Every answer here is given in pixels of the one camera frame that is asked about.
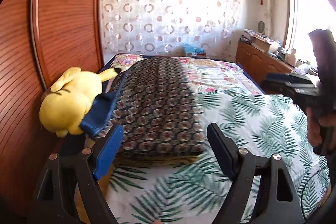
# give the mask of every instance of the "yellow plush toy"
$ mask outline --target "yellow plush toy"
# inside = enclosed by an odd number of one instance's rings
[[[82,71],[73,67],[51,86],[40,108],[40,121],[43,126],[58,137],[82,134],[79,125],[84,115],[90,110],[94,98],[102,92],[101,82],[117,76],[114,69],[107,69],[100,74]]]

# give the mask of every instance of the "hand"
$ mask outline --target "hand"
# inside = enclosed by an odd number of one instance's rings
[[[320,135],[320,125],[323,127],[334,127],[336,128],[336,114],[330,114],[323,116],[317,122],[314,119],[312,110],[310,107],[307,107],[307,119],[308,119],[308,133],[307,138],[311,145],[318,146],[322,143],[322,138]],[[334,130],[334,135],[332,141],[328,145],[329,150],[333,150],[336,147],[336,130]]]

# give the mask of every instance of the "black cable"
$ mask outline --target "black cable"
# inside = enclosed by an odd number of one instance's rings
[[[305,188],[306,188],[308,182],[309,182],[315,175],[317,175],[319,172],[322,172],[323,170],[325,170],[325,169],[327,169],[327,168],[328,168],[328,166],[326,165],[326,166],[323,167],[321,170],[315,172],[315,173],[314,173],[314,174],[307,180],[307,182],[306,182],[306,183],[304,184],[304,186],[303,186],[303,189],[302,189],[302,192],[301,192],[301,198],[300,198],[301,201],[300,201],[300,203],[301,203],[301,211],[302,211],[302,215],[303,215],[303,218],[304,218],[305,221],[307,221],[307,218],[306,218],[306,216],[305,216],[305,212],[304,212],[304,210],[303,210],[303,205],[302,205],[303,192],[304,192],[304,190],[305,190]]]

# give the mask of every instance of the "red wood panel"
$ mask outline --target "red wood panel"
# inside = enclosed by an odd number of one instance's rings
[[[102,67],[98,0],[33,0],[36,53],[47,86],[69,67]]]
[[[30,0],[0,4],[0,196],[25,216],[57,138],[41,128],[43,87],[31,46]]]

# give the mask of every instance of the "wooden window frame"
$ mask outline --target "wooden window frame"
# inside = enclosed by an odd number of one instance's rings
[[[283,40],[282,47],[291,48],[293,46],[295,28],[296,28],[296,9],[297,9],[297,0],[287,0],[287,22],[285,37]]]

